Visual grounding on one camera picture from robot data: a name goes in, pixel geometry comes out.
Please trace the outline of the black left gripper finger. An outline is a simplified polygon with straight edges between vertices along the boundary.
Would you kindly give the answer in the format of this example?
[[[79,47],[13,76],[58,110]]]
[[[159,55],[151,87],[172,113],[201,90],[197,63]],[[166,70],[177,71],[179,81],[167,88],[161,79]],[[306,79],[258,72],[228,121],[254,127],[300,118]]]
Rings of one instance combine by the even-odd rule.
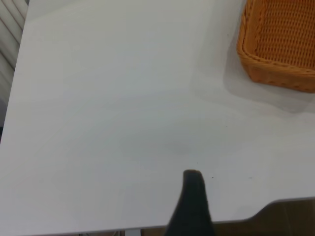
[[[166,236],[214,236],[205,182],[197,170],[183,172],[182,191],[166,227]]]

